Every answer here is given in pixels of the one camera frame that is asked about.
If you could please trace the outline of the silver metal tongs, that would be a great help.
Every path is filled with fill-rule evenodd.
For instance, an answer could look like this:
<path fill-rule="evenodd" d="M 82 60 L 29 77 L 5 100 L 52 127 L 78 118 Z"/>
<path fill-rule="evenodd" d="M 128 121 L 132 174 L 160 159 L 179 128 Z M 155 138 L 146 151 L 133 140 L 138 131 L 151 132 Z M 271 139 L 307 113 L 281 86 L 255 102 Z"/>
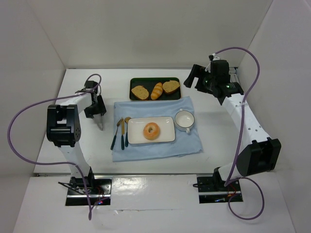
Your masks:
<path fill-rule="evenodd" d="M 102 131 L 104 129 L 102 115 L 101 114 L 94 115 L 93 120 L 96 123 L 96 125 L 98 126 L 98 128 Z"/>

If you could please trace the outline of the sugared orange donut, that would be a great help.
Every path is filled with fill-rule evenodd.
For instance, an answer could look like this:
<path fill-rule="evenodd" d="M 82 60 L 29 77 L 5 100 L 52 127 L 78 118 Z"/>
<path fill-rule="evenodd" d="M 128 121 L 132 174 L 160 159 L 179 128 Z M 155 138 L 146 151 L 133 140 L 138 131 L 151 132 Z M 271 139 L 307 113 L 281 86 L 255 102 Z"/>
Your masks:
<path fill-rule="evenodd" d="M 147 123 L 143 129 L 143 136 L 147 140 L 155 140 L 160 135 L 160 127 L 155 122 Z"/>

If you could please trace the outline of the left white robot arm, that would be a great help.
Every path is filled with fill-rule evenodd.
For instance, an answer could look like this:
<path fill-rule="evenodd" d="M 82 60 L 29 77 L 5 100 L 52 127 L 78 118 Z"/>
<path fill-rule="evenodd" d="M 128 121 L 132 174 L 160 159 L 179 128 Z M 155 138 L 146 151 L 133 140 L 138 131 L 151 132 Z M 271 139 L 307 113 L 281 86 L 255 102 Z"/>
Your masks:
<path fill-rule="evenodd" d="M 47 139 L 60 149 L 69 162 L 73 187 L 82 187 L 83 180 L 88 188 L 93 188 L 95 184 L 93 171 L 79 144 L 82 135 L 79 114 L 84 112 L 86 118 L 94 120 L 99 130 L 103 130 L 106 107 L 98 87 L 98 82 L 88 80 L 75 97 L 58 105 L 50 105 L 47 109 Z"/>

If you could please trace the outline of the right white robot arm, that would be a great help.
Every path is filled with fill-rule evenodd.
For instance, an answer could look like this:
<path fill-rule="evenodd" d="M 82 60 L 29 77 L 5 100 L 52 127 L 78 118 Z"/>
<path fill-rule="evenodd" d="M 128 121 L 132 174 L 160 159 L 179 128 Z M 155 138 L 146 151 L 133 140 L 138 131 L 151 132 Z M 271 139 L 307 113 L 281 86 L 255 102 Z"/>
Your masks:
<path fill-rule="evenodd" d="M 197 78 L 195 89 L 209 93 L 218 99 L 235 126 L 242 130 L 238 144 L 238 157 L 233 163 L 214 169 L 212 181 L 208 184 L 221 190 L 226 180 L 268 172 L 275 169 L 281 150 L 281 143 L 262 128 L 247 101 L 238 82 L 232 82 L 229 64 L 226 60 L 211 61 L 210 69 L 194 64 L 184 86 L 190 88 Z"/>

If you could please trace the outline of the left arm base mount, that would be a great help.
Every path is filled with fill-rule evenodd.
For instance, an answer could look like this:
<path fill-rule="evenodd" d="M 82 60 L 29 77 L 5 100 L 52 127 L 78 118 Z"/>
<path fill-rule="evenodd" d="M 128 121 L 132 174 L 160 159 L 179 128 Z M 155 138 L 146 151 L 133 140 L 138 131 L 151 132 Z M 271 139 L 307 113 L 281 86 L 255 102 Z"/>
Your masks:
<path fill-rule="evenodd" d="M 81 179 L 74 179 L 68 183 L 58 182 L 67 189 L 66 206 L 87 206 L 86 189 Z M 98 178 L 93 180 L 93 186 L 87 184 L 90 204 L 106 206 L 111 204 L 112 178 Z"/>

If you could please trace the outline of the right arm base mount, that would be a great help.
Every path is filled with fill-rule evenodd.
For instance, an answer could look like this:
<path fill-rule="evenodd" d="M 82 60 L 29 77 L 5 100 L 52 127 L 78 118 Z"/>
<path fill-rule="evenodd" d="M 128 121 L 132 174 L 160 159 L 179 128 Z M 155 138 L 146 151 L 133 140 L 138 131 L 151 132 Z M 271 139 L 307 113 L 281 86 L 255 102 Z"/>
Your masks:
<path fill-rule="evenodd" d="M 216 185 L 211 176 L 198 176 L 197 182 L 192 186 L 198 190 L 200 204 L 243 202 L 241 186 L 238 181 L 224 186 Z"/>

